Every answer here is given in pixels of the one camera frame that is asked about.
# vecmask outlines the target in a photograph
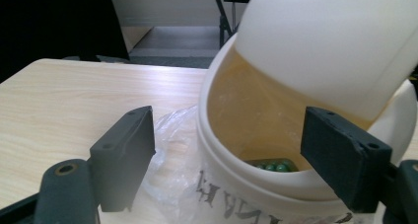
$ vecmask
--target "green ball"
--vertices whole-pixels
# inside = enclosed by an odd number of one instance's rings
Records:
[[[270,164],[270,165],[265,166],[265,170],[274,172],[274,170],[276,170],[276,167]]]
[[[258,168],[258,169],[264,170],[264,166],[262,164],[258,164],[255,167]]]
[[[289,159],[283,159],[282,164],[289,167],[293,164],[293,162],[290,161]]]
[[[280,164],[276,167],[276,172],[290,172],[290,169],[286,165]]]
[[[272,162],[269,163],[269,165],[277,166],[277,165],[279,165],[279,162],[278,161],[272,161]]]

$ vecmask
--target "screw hole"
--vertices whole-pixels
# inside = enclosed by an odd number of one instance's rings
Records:
[[[375,143],[369,143],[368,146],[370,148],[373,148],[373,149],[379,149],[380,148],[380,146],[378,144],[375,144]]]
[[[57,176],[66,176],[68,174],[73,173],[77,169],[76,164],[65,164],[60,166],[55,170],[55,175]]]

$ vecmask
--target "wall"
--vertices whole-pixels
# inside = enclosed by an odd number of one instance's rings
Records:
[[[218,26],[215,0],[112,0],[123,27]],[[245,4],[237,4],[237,19]],[[225,10],[231,13],[231,4]]]

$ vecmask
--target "green object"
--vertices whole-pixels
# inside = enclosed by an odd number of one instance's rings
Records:
[[[290,159],[287,158],[273,158],[273,159],[258,159],[246,161],[255,168],[270,171],[270,172],[298,172],[298,168]]]
[[[267,165],[267,166],[265,167],[265,170],[266,170],[266,171],[271,171],[271,172],[273,172],[273,171],[275,171],[275,170],[276,170],[276,166],[274,166],[274,165],[272,165],[272,164],[269,164],[269,165]]]
[[[290,172],[290,169],[285,164],[279,164],[276,167],[276,172]]]

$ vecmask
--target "white plastic container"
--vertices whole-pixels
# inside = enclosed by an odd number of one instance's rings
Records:
[[[274,216],[281,220],[279,223],[310,223],[310,220],[314,223],[319,219],[333,223],[349,212],[303,161],[294,144],[278,144],[276,148],[257,138],[256,141],[265,143],[249,145],[247,153],[244,151],[247,147],[240,150],[240,142],[252,139],[251,135],[257,131],[270,129],[270,120],[276,120],[275,116],[285,130],[281,132],[297,143],[305,106],[321,106],[341,113],[392,146],[394,163],[412,137],[417,105],[415,91],[405,79],[418,60],[415,33],[418,16],[414,13],[418,1],[352,1],[251,0],[240,31],[213,60],[203,84],[197,132],[209,182],[261,210],[269,220]],[[237,65],[249,69],[233,70]],[[251,78],[251,72],[256,72],[255,81],[240,81],[240,77],[248,78],[246,74]],[[229,85],[236,77],[239,83]],[[276,95],[275,83],[282,87],[278,90],[282,94]],[[222,94],[229,87],[238,92],[238,98],[231,99],[229,92]],[[259,88],[265,90],[260,93],[262,96],[256,94]],[[286,98],[284,102],[288,105],[279,112],[270,111],[281,105],[277,102],[281,97]],[[234,109],[223,112],[223,102],[225,108],[233,102],[236,112]],[[274,112],[272,119],[263,114],[267,111]],[[221,119],[214,122],[212,116],[216,114],[225,118],[226,125],[222,125]],[[240,130],[240,126],[250,124],[248,121],[255,126]],[[221,131],[213,124],[221,124]],[[272,173],[243,161],[280,157],[281,151],[301,171]]]

